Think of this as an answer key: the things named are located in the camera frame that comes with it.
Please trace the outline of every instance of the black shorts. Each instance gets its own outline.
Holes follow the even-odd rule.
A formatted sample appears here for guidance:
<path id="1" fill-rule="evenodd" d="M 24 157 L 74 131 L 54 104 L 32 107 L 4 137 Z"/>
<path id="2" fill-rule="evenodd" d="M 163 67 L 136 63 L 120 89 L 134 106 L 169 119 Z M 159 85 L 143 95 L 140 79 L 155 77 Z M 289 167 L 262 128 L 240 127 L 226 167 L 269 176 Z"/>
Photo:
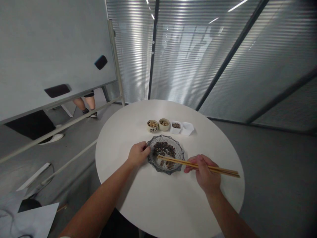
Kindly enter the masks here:
<path id="1" fill-rule="evenodd" d="M 84 98 L 90 98 L 90 97 L 93 97 L 94 95 L 95 95 L 95 94 L 94 94 L 94 92 L 93 92 L 93 90 L 92 90 L 91 93 L 85 95 Z"/>

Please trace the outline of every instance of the paper sheet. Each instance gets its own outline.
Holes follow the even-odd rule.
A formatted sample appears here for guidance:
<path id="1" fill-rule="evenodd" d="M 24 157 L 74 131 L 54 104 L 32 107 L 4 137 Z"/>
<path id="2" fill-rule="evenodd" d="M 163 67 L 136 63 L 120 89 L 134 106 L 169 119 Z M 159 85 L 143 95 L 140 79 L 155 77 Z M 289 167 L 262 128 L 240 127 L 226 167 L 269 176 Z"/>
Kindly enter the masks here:
<path id="1" fill-rule="evenodd" d="M 19 237 L 22 235 L 32 235 L 34 238 L 46 238 L 52 226 L 59 203 L 35 208 L 11 216 L 0 218 L 1 238 Z"/>
<path id="2" fill-rule="evenodd" d="M 17 214 L 21 205 L 21 202 L 26 195 L 27 189 L 20 190 L 6 194 L 0 198 L 0 218 L 8 216 L 7 212 L 11 214 Z"/>

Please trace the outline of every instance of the small ceramic cup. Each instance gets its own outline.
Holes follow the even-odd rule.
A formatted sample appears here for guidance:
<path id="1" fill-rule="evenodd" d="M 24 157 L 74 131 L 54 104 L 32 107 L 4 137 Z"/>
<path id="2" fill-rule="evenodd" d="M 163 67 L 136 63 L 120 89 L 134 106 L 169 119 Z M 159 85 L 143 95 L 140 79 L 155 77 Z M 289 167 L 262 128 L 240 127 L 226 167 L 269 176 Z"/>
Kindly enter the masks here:
<path id="1" fill-rule="evenodd" d="M 149 126 L 149 122 L 154 122 L 156 123 L 156 127 L 150 127 Z M 154 133 L 156 131 L 159 130 L 159 124 L 156 120 L 149 120 L 147 123 L 146 123 L 146 129 L 148 130 L 148 132 L 151 132 L 151 133 Z"/>
<path id="2" fill-rule="evenodd" d="M 179 125 L 180 125 L 180 128 L 175 128 L 175 127 L 173 127 L 173 124 L 174 123 L 178 123 Z M 169 130 L 169 132 L 170 133 L 172 133 L 172 134 L 179 134 L 179 132 L 181 131 L 181 129 L 182 129 L 182 124 L 180 123 L 180 122 L 178 122 L 178 121 L 171 121 L 171 129 Z"/>
<path id="3" fill-rule="evenodd" d="M 162 125 L 161 122 L 167 122 L 167 126 Z M 165 118 L 162 118 L 162 119 L 159 120 L 159 125 L 158 126 L 159 126 L 159 129 L 161 131 L 168 131 L 170 125 L 171 124 L 170 124 L 169 120 L 167 120 Z"/>

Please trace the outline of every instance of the hand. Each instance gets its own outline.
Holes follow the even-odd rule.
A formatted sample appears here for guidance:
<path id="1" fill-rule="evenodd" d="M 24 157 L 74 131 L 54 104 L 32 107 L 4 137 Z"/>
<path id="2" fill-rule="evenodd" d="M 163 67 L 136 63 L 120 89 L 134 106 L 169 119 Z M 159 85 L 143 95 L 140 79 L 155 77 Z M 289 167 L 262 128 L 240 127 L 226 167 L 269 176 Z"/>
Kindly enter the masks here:
<path id="1" fill-rule="evenodd" d="M 130 150 L 128 159 L 126 160 L 134 167 L 140 166 L 150 154 L 151 147 L 147 146 L 145 141 L 134 144 Z"/>
<path id="2" fill-rule="evenodd" d="M 187 174 L 191 170 L 196 170 L 196 178 L 199 186 L 204 190 L 206 195 L 215 195 L 220 191 L 220 174 L 213 173 L 209 170 L 208 165 L 219 167 L 215 162 L 209 159 L 205 155 L 197 155 L 191 157 L 189 160 L 191 163 L 197 163 L 199 168 L 194 168 L 186 165 L 184 172 Z"/>

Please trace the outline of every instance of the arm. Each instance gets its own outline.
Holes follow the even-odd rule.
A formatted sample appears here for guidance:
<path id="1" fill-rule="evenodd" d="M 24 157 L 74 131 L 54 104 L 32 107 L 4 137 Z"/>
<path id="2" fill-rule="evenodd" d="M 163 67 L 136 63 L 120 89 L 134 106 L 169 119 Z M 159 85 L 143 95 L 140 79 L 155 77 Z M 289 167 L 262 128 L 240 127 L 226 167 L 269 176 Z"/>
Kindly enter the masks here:
<path id="1" fill-rule="evenodd" d="M 137 169 L 151 152 L 145 141 L 135 144 L 127 161 L 118 168 L 86 201 L 59 237 L 97 237 L 115 208 L 120 193 L 131 172 Z"/>
<path id="2" fill-rule="evenodd" d="M 207 165 L 217 166 L 207 156 L 198 155 L 189 159 L 198 164 L 196 178 L 200 187 L 204 190 L 208 203 L 214 213 L 218 224 L 225 237 L 257 237 L 245 221 L 233 209 L 220 190 L 220 174 L 210 172 Z M 186 166 L 184 172 L 195 168 Z"/>

